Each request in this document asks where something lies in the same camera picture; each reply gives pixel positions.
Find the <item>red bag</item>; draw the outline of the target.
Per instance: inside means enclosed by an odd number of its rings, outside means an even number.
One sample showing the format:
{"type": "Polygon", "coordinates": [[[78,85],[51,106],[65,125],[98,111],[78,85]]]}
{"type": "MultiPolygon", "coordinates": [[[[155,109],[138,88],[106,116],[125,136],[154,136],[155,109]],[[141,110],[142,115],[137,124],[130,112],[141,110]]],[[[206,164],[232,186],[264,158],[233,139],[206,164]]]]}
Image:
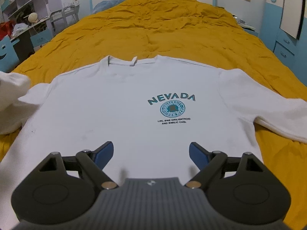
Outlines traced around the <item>red bag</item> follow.
{"type": "Polygon", "coordinates": [[[0,40],[2,40],[5,36],[11,38],[15,25],[16,23],[12,20],[0,23],[0,40]]]}

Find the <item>blue smiley chair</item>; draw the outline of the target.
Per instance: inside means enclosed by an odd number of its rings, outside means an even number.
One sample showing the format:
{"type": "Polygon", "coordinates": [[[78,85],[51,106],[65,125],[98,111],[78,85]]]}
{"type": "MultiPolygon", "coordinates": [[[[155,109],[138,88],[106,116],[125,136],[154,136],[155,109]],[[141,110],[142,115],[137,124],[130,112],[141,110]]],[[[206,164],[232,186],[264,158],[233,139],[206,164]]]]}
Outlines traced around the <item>blue smiley chair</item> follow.
{"type": "Polygon", "coordinates": [[[1,40],[0,51],[0,70],[9,73],[20,63],[9,36],[1,40]]]}

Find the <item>white desk with shelves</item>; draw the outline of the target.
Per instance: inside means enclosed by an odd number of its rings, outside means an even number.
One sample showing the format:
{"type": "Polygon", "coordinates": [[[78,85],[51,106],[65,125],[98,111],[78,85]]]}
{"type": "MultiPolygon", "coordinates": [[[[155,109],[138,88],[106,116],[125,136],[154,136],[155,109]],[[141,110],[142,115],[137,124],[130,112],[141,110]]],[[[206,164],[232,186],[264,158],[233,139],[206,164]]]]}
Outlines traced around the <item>white desk with shelves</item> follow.
{"type": "Polygon", "coordinates": [[[48,0],[1,0],[1,13],[5,21],[12,20],[16,24],[29,25],[29,28],[20,35],[11,37],[14,48],[18,51],[34,53],[53,37],[48,0]],[[39,18],[34,24],[28,22],[28,16],[32,12],[37,13],[39,18]]]}

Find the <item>grey metal trolley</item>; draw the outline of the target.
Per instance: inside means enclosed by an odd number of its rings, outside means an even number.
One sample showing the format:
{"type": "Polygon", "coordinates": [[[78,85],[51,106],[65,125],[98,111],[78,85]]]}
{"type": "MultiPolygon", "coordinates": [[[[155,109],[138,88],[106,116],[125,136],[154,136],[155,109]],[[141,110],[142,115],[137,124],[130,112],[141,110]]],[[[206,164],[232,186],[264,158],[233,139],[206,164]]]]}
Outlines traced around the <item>grey metal trolley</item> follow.
{"type": "Polygon", "coordinates": [[[78,11],[79,5],[69,5],[64,7],[63,9],[56,10],[50,14],[50,23],[52,26],[53,34],[56,35],[59,31],[56,29],[55,23],[63,20],[64,28],[68,27],[68,17],[72,17],[74,22],[77,23],[79,21],[78,11]]]}

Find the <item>blue white wardrobe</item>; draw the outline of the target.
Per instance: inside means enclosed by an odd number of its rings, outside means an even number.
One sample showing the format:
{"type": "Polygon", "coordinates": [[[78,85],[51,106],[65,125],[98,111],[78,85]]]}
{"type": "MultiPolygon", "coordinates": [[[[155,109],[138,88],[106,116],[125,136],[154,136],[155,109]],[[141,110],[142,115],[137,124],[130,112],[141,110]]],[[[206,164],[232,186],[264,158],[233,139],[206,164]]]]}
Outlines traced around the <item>blue white wardrobe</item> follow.
{"type": "Polygon", "coordinates": [[[259,38],[306,85],[306,0],[265,0],[259,38]]]}

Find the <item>white plastic bag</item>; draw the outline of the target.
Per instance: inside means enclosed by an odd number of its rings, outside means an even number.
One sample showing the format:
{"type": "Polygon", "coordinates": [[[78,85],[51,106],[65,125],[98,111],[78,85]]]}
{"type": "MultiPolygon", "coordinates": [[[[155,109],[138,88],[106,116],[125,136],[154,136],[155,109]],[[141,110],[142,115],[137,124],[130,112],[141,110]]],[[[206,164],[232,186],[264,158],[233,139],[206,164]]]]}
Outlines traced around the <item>white plastic bag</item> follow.
{"type": "Polygon", "coordinates": [[[26,23],[17,23],[12,31],[12,38],[17,37],[29,28],[26,23]]]}

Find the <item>blue pillow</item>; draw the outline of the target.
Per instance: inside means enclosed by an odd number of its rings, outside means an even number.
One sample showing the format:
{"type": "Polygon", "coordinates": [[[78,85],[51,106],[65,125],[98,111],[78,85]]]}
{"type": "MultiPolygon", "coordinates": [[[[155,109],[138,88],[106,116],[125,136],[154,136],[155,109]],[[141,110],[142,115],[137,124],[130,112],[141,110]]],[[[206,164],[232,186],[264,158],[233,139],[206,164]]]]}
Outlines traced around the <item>blue pillow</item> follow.
{"type": "Polygon", "coordinates": [[[99,2],[93,9],[92,9],[92,15],[96,14],[98,12],[103,12],[104,10],[108,10],[116,5],[119,5],[120,3],[124,2],[126,0],[106,0],[99,2]]]}

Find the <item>blue bedside table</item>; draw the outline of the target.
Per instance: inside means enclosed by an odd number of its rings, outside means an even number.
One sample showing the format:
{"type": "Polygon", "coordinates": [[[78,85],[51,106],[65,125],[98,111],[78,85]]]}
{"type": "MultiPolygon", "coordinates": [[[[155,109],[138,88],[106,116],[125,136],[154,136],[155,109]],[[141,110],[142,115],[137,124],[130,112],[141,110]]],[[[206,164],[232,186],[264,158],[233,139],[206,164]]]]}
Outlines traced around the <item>blue bedside table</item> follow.
{"type": "Polygon", "coordinates": [[[256,37],[258,37],[258,32],[256,31],[256,28],[254,28],[253,26],[247,24],[245,21],[241,20],[240,18],[238,18],[236,15],[233,15],[234,19],[236,20],[237,24],[243,28],[244,31],[246,31],[249,34],[252,34],[256,37]]]}

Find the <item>mustard yellow quilt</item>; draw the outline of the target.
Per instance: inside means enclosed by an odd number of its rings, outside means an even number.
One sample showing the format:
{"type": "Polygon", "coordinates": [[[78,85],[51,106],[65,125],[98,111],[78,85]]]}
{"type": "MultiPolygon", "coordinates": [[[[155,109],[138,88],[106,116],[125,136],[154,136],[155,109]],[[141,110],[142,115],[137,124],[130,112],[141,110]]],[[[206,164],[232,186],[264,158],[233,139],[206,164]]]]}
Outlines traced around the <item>mustard yellow quilt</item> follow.
{"type": "Polygon", "coordinates": [[[239,68],[286,98],[306,99],[306,86],[225,9],[196,0],[126,0],[82,18],[15,68],[32,85],[95,63],[156,55],[230,70],[239,68]]]}

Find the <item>white Nevada sweatshirt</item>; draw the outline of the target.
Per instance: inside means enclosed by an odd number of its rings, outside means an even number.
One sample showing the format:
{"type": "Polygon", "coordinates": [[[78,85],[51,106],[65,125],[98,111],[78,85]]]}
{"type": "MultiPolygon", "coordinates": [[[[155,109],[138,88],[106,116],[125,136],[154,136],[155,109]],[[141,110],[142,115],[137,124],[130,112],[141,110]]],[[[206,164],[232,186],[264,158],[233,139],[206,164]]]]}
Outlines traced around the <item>white Nevada sweatshirt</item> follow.
{"type": "Polygon", "coordinates": [[[111,141],[106,173],[126,177],[178,177],[196,167],[191,142],[232,156],[261,157],[254,124],[306,142],[306,102],[286,99],[240,69],[156,56],[95,64],[26,89],[7,108],[1,125],[22,129],[1,161],[1,228],[18,220],[13,190],[51,152],[74,155],[111,141]]]}

